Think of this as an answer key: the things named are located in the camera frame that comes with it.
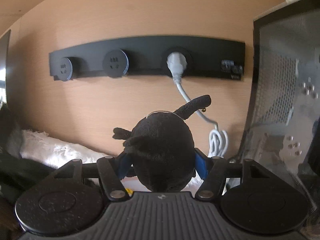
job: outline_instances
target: white power cord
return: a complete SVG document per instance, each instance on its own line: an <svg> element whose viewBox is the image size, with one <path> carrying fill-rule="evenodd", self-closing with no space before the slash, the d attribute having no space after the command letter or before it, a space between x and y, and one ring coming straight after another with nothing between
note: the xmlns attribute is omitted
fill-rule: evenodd
<svg viewBox="0 0 320 240"><path fill-rule="evenodd" d="M173 82L176 84L180 94L183 96L187 103L190 102L191 99L188 97L187 93L184 91L181 85L182 74L187 68L186 58L179 52L173 52L168 56L167 64L168 68L171 71ZM229 144L227 132L224 130L219 131L218 123L206 117L200 110L197 110L196 113L206 122L212 123L214 125L214 129L211 130L209 134L210 148L208 157L223 157L228 149Z"/></svg>

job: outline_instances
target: wood grain surface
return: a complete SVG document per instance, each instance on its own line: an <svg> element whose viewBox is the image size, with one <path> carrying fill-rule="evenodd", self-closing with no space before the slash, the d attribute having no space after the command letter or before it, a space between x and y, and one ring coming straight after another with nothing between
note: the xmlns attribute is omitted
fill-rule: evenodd
<svg viewBox="0 0 320 240"><path fill-rule="evenodd" d="M252 19L284 0L45 0L12 26L7 101L21 122L64 141L119 154L114 127L131 130L148 113L184 104L172 79L134 76L83 78L69 82L49 76L51 51L92 41L155 34L199 35L244 41L242 81L188 77L191 98L209 94L206 115L238 151L250 98ZM187 124L196 147L207 153L212 126L193 115Z"/></svg>

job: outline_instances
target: plush toy tail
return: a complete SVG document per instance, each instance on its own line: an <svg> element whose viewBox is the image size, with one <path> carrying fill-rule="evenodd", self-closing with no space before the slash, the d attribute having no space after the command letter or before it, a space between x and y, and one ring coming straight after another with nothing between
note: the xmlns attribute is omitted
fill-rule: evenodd
<svg viewBox="0 0 320 240"><path fill-rule="evenodd" d="M203 109L211 105L211 98L209 95L200 96L181 106L174 111L183 120L188 119L195 111Z"/></svg>

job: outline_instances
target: mesh vent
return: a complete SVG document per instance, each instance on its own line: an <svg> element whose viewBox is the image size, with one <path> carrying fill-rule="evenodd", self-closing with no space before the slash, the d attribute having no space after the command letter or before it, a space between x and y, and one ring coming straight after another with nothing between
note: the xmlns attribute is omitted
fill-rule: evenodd
<svg viewBox="0 0 320 240"><path fill-rule="evenodd" d="M260 51L260 68L252 124L286 124L292 113L297 59Z"/></svg>

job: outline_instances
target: plush toy head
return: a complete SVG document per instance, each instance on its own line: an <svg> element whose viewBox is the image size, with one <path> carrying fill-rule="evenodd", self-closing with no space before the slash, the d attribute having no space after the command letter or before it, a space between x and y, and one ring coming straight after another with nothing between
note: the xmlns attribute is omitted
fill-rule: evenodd
<svg viewBox="0 0 320 240"><path fill-rule="evenodd" d="M180 191L195 176L195 145L184 120L210 104L209 95L201 96L173 113L149 114L132 132L122 128L113 130L114 139L126 140L124 152L131 156L138 179L149 190Z"/></svg>

